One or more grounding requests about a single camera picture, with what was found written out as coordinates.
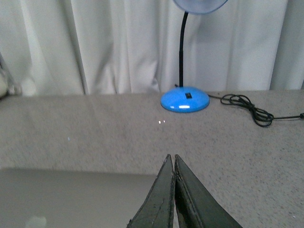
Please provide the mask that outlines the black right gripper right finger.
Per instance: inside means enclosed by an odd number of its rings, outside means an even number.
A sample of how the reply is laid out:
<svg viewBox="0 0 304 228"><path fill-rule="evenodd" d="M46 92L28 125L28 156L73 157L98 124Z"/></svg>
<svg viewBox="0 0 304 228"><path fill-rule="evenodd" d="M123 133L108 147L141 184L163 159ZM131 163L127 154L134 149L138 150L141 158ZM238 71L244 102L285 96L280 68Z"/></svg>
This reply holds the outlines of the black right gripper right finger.
<svg viewBox="0 0 304 228"><path fill-rule="evenodd" d="M175 204L180 228L240 228L179 155L175 155Z"/></svg>

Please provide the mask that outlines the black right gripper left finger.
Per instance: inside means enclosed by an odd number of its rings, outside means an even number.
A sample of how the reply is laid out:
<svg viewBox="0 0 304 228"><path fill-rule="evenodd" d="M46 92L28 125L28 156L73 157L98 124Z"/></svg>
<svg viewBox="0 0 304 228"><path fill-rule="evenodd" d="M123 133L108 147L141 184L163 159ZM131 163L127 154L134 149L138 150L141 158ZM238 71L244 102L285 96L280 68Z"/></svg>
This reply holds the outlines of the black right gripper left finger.
<svg viewBox="0 0 304 228"><path fill-rule="evenodd" d="M129 221L128 228L172 228L174 220L175 174L167 155L149 193Z"/></svg>

